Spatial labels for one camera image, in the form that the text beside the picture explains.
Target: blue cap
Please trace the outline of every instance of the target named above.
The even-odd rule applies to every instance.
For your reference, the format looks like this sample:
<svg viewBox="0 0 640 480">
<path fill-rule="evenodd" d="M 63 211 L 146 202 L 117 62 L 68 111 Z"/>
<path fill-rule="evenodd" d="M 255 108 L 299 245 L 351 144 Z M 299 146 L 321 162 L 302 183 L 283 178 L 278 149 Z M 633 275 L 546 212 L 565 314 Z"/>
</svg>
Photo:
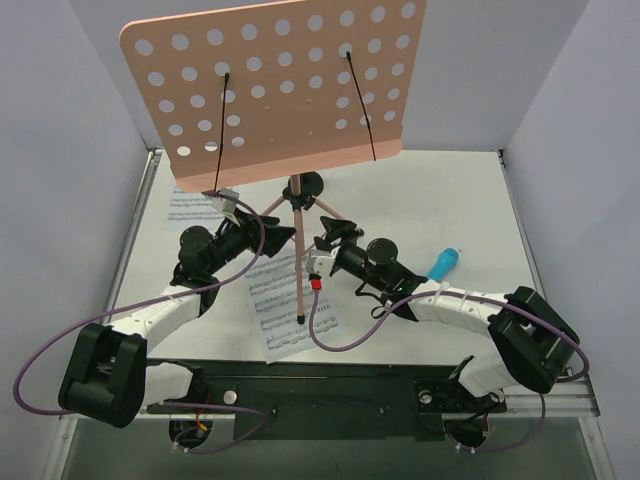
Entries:
<svg viewBox="0 0 640 480">
<path fill-rule="evenodd" d="M 456 266 L 459 257 L 460 255 L 457 250 L 454 248 L 447 248 L 438 255 L 436 263 L 431 267 L 429 273 L 427 273 L 427 278 L 435 280 L 436 282 L 442 282 L 444 277 L 453 270 L 453 267 Z"/>
</svg>

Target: pink tripod leg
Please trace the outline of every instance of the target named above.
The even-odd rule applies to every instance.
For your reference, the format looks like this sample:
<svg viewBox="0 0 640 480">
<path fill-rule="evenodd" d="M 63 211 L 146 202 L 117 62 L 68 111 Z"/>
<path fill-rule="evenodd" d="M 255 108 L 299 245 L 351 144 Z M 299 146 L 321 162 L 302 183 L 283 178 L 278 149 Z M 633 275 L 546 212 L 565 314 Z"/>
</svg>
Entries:
<svg viewBox="0 0 640 480">
<path fill-rule="evenodd" d="M 291 193 L 300 195 L 300 175 L 291 176 Z M 304 325 L 304 297 L 302 294 L 302 257 L 305 254 L 304 247 L 304 222 L 302 220 L 302 209 L 293 211 L 293 224 L 296 228 L 296 289 L 298 291 L 298 323 Z"/>
<path fill-rule="evenodd" d="M 262 212 L 260 215 L 269 215 L 271 212 L 273 212 L 276 208 L 278 208 L 280 205 L 282 205 L 282 203 L 284 202 L 284 198 L 280 197 L 278 200 L 276 200 L 275 202 L 273 202 L 264 212 Z"/>
<path fill-rule="evenodd" d="M 344 218 L 342 215 L 340 215 L 338 212 L 336 212 L 333 208 L 331 208 L 329 205 L 324 203 L 318 197 L 315 197 L 315 201 L 316 201 L 316 205 L 318 205 L 321 209 L 323 209 L 333 218 L 337 218 L 338 220 L 346 220 L 346 218 Z"/>
</svg>

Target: screw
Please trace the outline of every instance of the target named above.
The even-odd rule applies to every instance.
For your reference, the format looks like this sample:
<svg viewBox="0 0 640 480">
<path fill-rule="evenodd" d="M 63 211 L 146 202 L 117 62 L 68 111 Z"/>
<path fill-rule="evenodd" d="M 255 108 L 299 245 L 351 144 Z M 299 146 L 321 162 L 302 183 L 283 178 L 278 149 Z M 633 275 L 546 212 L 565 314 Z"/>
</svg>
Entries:
<svg viewBox="0 0 640 480">
<path fill-rule="evenodd" d="M 227 405 L 233 405 L 234 403 L 236 403 L 236 400 L 238 400 L 238 394 L 233 390 L 227 390 L 226 392 L 224 392 L 222 400 Z"/>
<path fill-rule="evenodd" d="M 418 394 L 418 399 L 420 400 L 420 403 L 424 405 L 428 405 L 431 403 L 431 400 L 433 400 L 433 397 L 431 396 L 431 393 L 428 390 L 422 390 Z"/>
</svg>

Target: white table surface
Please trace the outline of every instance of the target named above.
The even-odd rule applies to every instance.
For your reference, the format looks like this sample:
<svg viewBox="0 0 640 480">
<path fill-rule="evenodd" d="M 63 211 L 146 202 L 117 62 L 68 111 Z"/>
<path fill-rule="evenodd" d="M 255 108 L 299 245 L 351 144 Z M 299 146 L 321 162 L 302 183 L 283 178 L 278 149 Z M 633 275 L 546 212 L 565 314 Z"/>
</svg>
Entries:
<svg viewBox="0 0 640 480">
<path fill-rule="evenodd" d="M 533 286 L 530 266 L 495 153 L 403 151 L 399 156 L 321 172 L 321 199 L 365 231 L 363 248 L 378 237 L 392 239 L 399 261 L 426 274 L 447 247 L 460 251 L 457 267 L 447 277 L 453 286 L 484 292 L 509 292 Z M 264 210 L 282 192 L 286 179 L 244 185 L 240 198 Z M 166 230 L 165 217 L 173 188 L 166 154 L 154 180 L 146 210 L 126 269 L 117 305 L 159 295 L 177 262 L 179 231 Z M 305 214 L 307 245 L 323 230 L 314 206 Z M 291 207 L 272 215 L 293 225 Z M 227 278 L 246 265 L 239 257 L 216 276 Z M 264 356 L 243 293 L 243 279 L 223 287 L 213 307 L 201 318 L 176 330 L 151 352 L 154 358 L 254 360 Z M 374 323 L 375 300 L 357 298 L 360 281 L 345 272 L 325 280 L 350 343 Z M 297 362 L 456 365 L 470 354 L 494 348 L 488 339 L 439 324 L 391 317 L 364 345 L 346 353 L 318 348 L 286 359 Z"/>
</svg>

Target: black mounting plate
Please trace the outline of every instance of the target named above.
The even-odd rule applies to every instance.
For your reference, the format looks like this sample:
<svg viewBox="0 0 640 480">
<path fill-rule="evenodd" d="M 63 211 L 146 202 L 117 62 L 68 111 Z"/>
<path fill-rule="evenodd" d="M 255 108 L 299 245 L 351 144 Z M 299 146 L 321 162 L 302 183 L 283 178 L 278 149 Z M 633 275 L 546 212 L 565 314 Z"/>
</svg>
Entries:
<svg viewBox="0 0 640 480">
<path fill-rule="evenodd" d="M 158 364 L 163 360 L 149 360 Z M 416 441 L 442 440 L 443 413 L 476 413 L 450 402 L 420 403 L 422 390 L 443 393 L 453 366 L 342 365 L 187 360 L 201 367 L 211 403 L 223 404 L 229 390 L 237 393 L 237 406 L 270 416 L 268 424 L 252 436 L 256 440 L 356 440 L 414 437 Z M 149 414 L 195 410 L 153 405 Z M 238 415 L 234 438 L 259 421 Z"/>
</svg>

